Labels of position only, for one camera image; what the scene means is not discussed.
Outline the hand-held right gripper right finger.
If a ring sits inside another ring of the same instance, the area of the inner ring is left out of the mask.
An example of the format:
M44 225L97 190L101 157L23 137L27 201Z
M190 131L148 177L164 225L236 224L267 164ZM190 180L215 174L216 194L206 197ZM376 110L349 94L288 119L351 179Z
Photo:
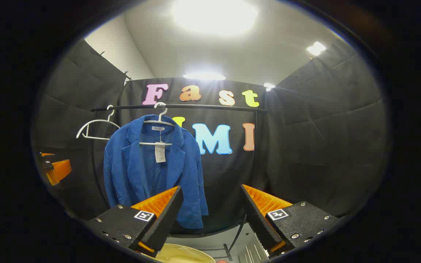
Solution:
M247 221L271 258L321 238L340 222L306 201L289 203L245 184L240 189Z

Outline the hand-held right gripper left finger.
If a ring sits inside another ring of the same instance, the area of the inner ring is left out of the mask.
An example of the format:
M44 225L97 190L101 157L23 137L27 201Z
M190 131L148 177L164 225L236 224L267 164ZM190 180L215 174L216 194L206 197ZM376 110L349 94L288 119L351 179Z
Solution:
M104 241L155 258L182 203L182 188L176 186L132 206L118 204L88 220L86 227Z

